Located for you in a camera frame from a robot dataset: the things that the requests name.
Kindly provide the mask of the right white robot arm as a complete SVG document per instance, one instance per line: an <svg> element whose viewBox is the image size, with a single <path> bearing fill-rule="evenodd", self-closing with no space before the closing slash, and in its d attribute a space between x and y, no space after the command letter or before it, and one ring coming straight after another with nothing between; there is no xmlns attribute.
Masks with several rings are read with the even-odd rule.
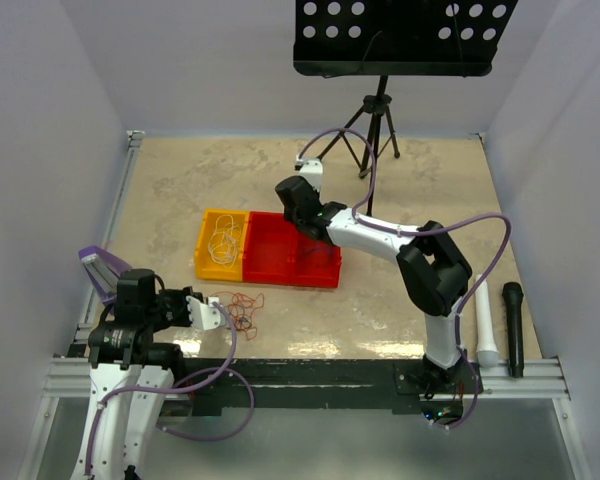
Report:
<svg viewBox="0 0 600 480"><path fill-rule="evenodd" d="M282 180L275 192L284 219L305 237L351 248L396 265L411 302L424 314L427 335L420 383L439 393L461 380L461 300L472 269L441 224L401 227L359 215L338 202L323 203L302 176Z"/></svg>

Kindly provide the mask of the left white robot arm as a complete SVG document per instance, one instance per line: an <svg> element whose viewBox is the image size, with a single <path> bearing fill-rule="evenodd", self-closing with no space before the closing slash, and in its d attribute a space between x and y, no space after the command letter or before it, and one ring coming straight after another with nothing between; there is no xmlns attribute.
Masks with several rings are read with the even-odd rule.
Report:
<svg viewBox="0 0 600 480"><path fill-rule="evenodd" d="M73 479L139 479L165 396L187 380L181 348L154 333L192 325L188 286L167 289L150 269L123 273L88 339L89 406Z"/></svg>

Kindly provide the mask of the red double compartment bin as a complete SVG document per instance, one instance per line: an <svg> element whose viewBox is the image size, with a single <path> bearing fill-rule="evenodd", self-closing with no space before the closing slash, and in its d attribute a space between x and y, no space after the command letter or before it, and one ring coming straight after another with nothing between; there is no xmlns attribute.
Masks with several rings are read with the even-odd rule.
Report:
<svg viewBox="0 0 600 480"><path fill-rule="evenodd" d="M243 281L335 289L341 250L300 234L281 213L252 211L243 256Z"/></svg>

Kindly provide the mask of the yellow plastic bin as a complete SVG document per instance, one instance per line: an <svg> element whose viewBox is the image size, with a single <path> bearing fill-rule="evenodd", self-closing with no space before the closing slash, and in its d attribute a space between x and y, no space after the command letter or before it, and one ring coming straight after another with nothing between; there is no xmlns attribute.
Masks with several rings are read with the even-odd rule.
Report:
<svg viewBox="0 0 600 480"><path fill-rule="evenodd" d="M196 276L208 281L241 282L250 213L206 209L200 228L194 266Z"/></svg>

